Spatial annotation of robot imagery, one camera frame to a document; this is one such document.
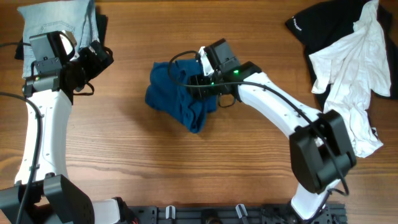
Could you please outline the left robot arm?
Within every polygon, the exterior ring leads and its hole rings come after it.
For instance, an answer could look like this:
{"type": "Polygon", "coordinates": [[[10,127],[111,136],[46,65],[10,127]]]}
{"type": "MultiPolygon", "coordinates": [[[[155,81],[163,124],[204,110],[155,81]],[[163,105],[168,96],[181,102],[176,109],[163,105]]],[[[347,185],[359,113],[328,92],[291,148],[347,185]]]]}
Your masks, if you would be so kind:
{"type": "Polygon", "coordinates": [[[80,50],[71,32],[29,39],[34,53],[20,99],[28,109],[24,155],[14,185],[1,190],[1,211],[11,223],[124,223],[118,198],[92,201],[68,178],[66,132],[75,96],[113,62],[98,41],[80,50]]]}

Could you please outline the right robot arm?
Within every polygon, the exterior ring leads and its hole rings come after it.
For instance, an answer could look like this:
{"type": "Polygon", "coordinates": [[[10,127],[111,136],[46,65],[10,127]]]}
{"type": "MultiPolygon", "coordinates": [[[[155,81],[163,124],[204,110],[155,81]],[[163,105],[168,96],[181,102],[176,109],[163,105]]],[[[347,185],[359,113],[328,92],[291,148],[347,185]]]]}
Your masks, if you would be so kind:
{"type": "Polygon", "coordinates": [[[281,220],[312,223],[326,213],[326,201],[337,185],[347,196],[345,181],[356,165],[345,122],[335,110],[321,112],[307,106],[274,84],[252,62],[240,63],[225,39],[201,47],[195,53],[201,72],[188,81],[196,99],[232,95],[260,112],[289,140],[290,164],[298,181],[281,220]]]}

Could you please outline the dark blue polo shirt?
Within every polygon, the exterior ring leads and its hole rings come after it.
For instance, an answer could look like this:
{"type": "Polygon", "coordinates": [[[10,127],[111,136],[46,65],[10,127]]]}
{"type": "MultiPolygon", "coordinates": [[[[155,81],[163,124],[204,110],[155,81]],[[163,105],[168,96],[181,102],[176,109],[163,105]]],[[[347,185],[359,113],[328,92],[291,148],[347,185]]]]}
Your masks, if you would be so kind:
{"type": "Polygon", "coordinates": [[[216,96],[196,100],[188,90],[176,85],[168,76],[167,62],[155,62],[150,71],[145,103],[164,111],[184,125],[191,133],[202,131],[207,114],[217,109],[216,96]]]}

